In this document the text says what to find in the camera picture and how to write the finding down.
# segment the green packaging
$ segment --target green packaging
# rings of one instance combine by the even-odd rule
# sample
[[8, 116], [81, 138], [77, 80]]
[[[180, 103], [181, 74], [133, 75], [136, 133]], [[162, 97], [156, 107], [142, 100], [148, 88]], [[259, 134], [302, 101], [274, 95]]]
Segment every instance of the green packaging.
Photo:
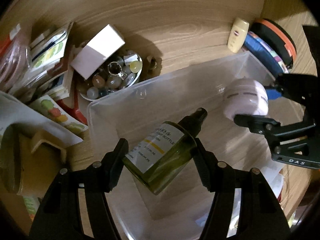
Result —
[[198, 108], [180, 122], [164, 122], [123, 158], [127, 169], [158, 195], [191, 160], [195, 137], [208, 113]]

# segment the clear plastic bin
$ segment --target clear plastic bin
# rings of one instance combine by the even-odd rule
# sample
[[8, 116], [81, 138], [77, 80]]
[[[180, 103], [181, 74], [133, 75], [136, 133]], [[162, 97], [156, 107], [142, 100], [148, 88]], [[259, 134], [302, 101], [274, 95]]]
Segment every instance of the clear plastic bin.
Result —
[[[264, 136], [238, 127], [223, 115], [224, 88], [243, 77], [263, 85], [273, 81], [269, 71], [245, 52], [161, 75], [90, 103], [94, 160], [112, 151], [119, 138], [126, 138], [131, 149], [162, 122], [178, 122], [203, 107], [208, 117], [198, 137], [206, 150], [233, 168], [257, 167], [272, 182], [283, 165], [271, 160]], [[286, 98], [269, 102], [269, 116], [283, 125], [301, 121], [302, 114], [301, 107]], [[107, 200], [119, 231], [130, 240], [192, 240], [202, 232], [204, 223], [197, 221], [209, 212], [213, 196], [190, 161], [157, 196], [124, 167]]]

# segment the cream colored bottle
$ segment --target cream colored bottle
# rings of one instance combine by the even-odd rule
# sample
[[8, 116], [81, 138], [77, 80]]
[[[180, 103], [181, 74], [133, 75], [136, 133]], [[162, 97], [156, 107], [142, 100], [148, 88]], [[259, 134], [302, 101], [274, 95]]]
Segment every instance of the cream colored bottle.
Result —
[[232, 52], [237, 53], [239, 49], [242, 47], [244, 40], [247, 36], [248, 30], [249, 23], [240, 18], [236, 18], [231, 28], [228, 40], [228, 48]]

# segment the screw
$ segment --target screw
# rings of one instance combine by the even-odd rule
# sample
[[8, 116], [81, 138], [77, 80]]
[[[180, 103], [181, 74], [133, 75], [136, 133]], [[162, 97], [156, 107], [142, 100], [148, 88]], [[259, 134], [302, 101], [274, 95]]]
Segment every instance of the screw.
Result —
[[227, 164], [225, 162], [218, 162], [218, 167], [219, 168], [225, 168], [227, 166]]
[[276, 154], [280, 154], [280, 152], [281, 152], [280, 146], [276, 146], [274, 151]]
[[271, 123], [268, 123], [268, 124], [266, 125], [266, 129], [267, 129], [268, 131], [271, 131], [272, 128], [273, 128], [273, 125], [272, 125]]
[[253, 168], [251, 171], [253, 174], [256, 174], [256, 175], [260, 174], [260, 170], [258, 168]]
[[60, 171], [59, 171], [59, 173], [61, 174], [61, 175], [64, 175], [64, 174], [66, 174], [68, 172], [68, 169], [67, 168], [62, 168]]
[[94, 168], [99, 168], [101, 165], [102, 165], [101, 162], [94, 162], [94, 163], [92, 163], [92, 166], [93, 166]]

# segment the wooden table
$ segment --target wooden table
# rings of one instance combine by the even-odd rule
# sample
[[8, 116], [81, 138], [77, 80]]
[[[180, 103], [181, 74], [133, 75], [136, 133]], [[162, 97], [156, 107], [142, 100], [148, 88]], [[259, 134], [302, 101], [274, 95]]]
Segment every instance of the wooden table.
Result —
[[[300, 0], [20, 0], [0, 19], [0, 39], [17, 23], [33, 26], [35, 38], [50, 25], [75, 21], [75, 44], [93, 37], [107, 24], [115, 25], [126, 45], [142, 57], [154, 55], [162, 62], [161, 74], [231, 55], [226, 43], [235, 17], [249, 22], [269, 17], [291, 35], [297, 46], [294, 72], [315, 74], [301, 24], [316, 24]], [[84, 142], [68, 149], [73, 170], [92, 163], [89, 132]], [[282, 206], [289, 217], [298, 206], [311, 172], [293, 166], [284, 169], [289, 190]]]

